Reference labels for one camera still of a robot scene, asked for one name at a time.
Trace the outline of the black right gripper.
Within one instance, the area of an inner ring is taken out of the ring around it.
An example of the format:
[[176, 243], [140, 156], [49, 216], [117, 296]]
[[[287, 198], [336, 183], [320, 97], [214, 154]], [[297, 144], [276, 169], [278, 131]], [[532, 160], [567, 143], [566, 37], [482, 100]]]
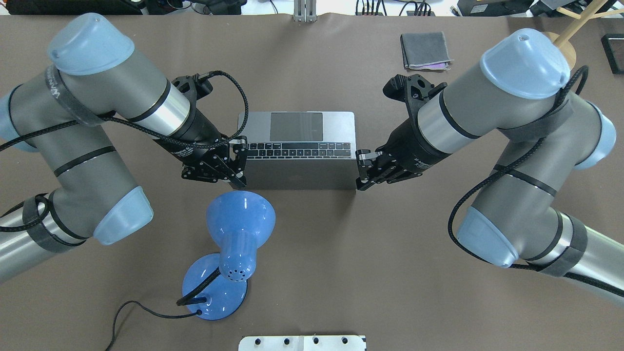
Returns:
[[379, 147], [376, 151], [359, 149], [356, 151], [359, 171], [373, 167], [373, 172], [360, 172], [356, 188], [365, 191], [375, 184], [399, 182], [418, 177], [424, 171], [424, 160], [419, 154], [403, 147]]

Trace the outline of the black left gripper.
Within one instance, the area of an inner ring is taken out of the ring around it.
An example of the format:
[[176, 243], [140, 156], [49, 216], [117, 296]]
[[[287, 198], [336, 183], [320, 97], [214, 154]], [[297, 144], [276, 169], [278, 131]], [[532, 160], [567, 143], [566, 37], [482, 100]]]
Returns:
[[229, 182], [232, 189], [244, 189], [247, 178], [243, 170], [231, 168], [230, 148], [233, 152], [232, 162], [247, 162], [247, 138], [232, 138], [228, 143], [214, 149], [185, 147], [181, 151], [181, 177], [203, 182], [224, 180]]

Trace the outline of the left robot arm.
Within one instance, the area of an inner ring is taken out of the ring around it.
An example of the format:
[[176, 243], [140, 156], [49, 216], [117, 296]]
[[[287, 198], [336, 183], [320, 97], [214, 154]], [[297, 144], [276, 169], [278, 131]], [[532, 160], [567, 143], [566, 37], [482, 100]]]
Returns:
[[40, 153], [60, 187], [1, 217], [1, 281], [93, 237], [110, 245], [154, 212], [102, 124], [149, 134], [183, 164], [183, 177], [247, 185], [247, 140], [220, 133], [197, 109], [222, 71], [167, 80], [131, 38], [97, 13], [82, 14], [51, 40], [51, 65], [1, 99], [1, 149]]

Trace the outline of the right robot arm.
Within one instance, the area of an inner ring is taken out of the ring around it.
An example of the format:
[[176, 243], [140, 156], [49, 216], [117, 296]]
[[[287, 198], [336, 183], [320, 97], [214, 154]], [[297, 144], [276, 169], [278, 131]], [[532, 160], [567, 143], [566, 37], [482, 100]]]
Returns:
[[546, 34], [519, 29], [450, 85], [396, 75], [383, 93], [408, 118], [375, 151], [356, 153], [363, 191], [419, 177], [497, 130], [508, 144], [490, 175], [455, 204], [448, 234], [464, 252], [502, 268], [568, 278], [623, 303], [623, 245], [552, 202], [571, 172], [595, 166], [617, 130], [581, 98], [588, 67], [571, 73]]

